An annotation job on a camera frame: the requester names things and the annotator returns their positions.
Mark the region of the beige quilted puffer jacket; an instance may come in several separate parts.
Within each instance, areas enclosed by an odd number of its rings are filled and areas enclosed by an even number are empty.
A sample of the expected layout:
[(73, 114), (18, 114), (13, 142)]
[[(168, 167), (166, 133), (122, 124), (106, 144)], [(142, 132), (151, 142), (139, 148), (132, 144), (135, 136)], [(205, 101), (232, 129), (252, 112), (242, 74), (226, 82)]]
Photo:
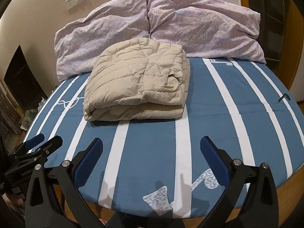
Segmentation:
[(135, 38), (104, 50), (88, 77), (86, 121), (175, 119), (183, 115), (191, 66), (181, 45)]

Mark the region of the glass side table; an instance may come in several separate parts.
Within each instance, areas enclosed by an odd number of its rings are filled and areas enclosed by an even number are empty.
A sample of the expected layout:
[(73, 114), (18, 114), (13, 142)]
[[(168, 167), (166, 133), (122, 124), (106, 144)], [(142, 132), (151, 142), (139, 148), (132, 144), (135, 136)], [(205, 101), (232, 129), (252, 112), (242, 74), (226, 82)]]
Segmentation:
[(33, 120), (45, 105), (46, 101), (46, 99), (42, 98), (42, 100), (38, 103), (37, 108), (25, 111), (24, 115), (19, 121), (22, 130), (27, 131), (29, 129), (30, 125), (33, 123)]

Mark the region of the black television screen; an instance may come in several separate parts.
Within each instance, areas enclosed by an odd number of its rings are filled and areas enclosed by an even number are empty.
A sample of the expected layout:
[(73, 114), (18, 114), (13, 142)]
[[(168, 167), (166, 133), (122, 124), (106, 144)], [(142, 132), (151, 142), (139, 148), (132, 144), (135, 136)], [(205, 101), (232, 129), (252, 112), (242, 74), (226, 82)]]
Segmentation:
[(24, 111), (37, 109), (42, 98), (47, 99), (30, 69), (20, 45), (8, 65), (4, 82)]

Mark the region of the blue white striped bed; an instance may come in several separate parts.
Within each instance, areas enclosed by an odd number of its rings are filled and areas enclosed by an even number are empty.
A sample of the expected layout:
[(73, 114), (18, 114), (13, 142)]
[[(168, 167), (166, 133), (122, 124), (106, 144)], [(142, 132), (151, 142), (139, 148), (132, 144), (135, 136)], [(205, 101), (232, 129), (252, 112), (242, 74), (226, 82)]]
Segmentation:
[(143, 217), (205, 216), (219, 185), (200, 150), (210, 137), (246, 165), (267, 163), (276, 186), (303, 165), (303, 114), (264, 64), (190, 59), (187, 104), (177, 120), (86, 121), (83, 99), (89, 74), (64, 81), (33, 120), (26, 139), (62, 137), (46, 165), (58, 166), (96, 137), (103, 153), (81, 187), (102, 207)]

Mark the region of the lilac floral duvet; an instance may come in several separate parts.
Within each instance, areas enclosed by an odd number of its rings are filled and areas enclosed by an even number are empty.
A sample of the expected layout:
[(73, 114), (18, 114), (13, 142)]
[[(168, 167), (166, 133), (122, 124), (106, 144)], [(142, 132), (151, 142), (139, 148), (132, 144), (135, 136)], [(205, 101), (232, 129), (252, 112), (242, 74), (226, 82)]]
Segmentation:
[(261, 16), (222, 0), (111, 0), (55, 33), (59, 81), (92, 70), (109, 46), (133, 38), (179, 44), (188, 57), (265, 62)]

